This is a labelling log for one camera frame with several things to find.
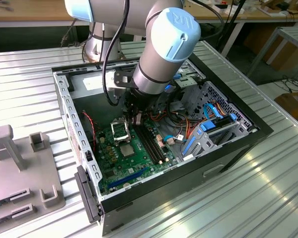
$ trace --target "chip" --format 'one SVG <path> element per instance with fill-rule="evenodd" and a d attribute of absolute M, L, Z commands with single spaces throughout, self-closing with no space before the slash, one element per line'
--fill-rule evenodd
<path fill-rule="evenodd" d="M 106 176 L 106 178 L 112 177 L 112 176 L 114 176 L 114 175 L 115 175 L 115 173 L 114 173 L 113 170 L 108 171 L 108 172 L 105 172 L 105 176 Z"/>
<path fill-rule="evenodd" d="M 120 151 L 125 158 L 135 154 L 134 149 L 130 144 L 120 146 Z"/>

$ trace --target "blue plastic latch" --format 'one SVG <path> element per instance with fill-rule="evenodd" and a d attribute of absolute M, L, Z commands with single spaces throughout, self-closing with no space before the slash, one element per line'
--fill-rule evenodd
<path fill-rule="evenodd" d="M 173 79 L 179 79 L 181 78 L 181 75 L 179 73 L 176 73 L 175 76 L 173 77 Z"/>
<path fill-rule="evenodd" d="M 182 155 L 185 155 L 188 152 L 190 146 L 193 144 L 194 141 L 195 141 L 195 136 L 192 136 L 189 144 L 187 145 L 187 147 L 185 147 L 185 150 L 182 152 Z"/>
<path fill-rule="evenodd" d="M 234 113 L 230 114 L 230 118 L 232 118 L 233 121 L 237 120 L 237 116 Z"/>
<path fill-rule="evenodd" d="M 203 131 L 207 131 L 207 130 L 212 129 L 214 127 L 215 127 L 214 123 L 211 122 L 210 120 L 206 121 L 205 123 L 202 123 L 200 125 L 200 128 L 202 128 Z"/>

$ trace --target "light blue joint cap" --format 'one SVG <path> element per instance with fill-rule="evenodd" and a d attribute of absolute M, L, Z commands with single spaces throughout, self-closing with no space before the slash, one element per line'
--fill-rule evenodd
<path fill-rule="evenodd" d="M 71 17 L 93 22 L 89 0 L 65 0 L 65 7 Z"/>
<path fill-rule="evenodd" d="M 156 52 L 169 62 L 181 62 L 193 52 L 201 36 L 200 25 L 185 10 L 169 7 L 154 21 L 151 41 Z"/>

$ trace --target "blue wire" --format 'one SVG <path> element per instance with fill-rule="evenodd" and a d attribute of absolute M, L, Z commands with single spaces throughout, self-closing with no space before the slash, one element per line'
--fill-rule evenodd
<path fill-rule="evenodd" d="M 206 116 L 207 119 L 210 119 L 208 109 L 207 107 L 210 107 L 213 113 L 215 114 L 216 117 L 218 118 L 223 118 L 223 116 L 219 113 L 216 107 L 214 107 L 211 103 L 206 103 L 203 107 L 204 115 Z"/>

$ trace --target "cardboard box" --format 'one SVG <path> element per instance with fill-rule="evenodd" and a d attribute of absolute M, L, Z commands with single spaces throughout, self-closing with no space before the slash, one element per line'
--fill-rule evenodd
<path fill-rule="evenodd" d="M 275 98 L 275 102 L 298 121 L 298 92 L 282 94 Z"/>

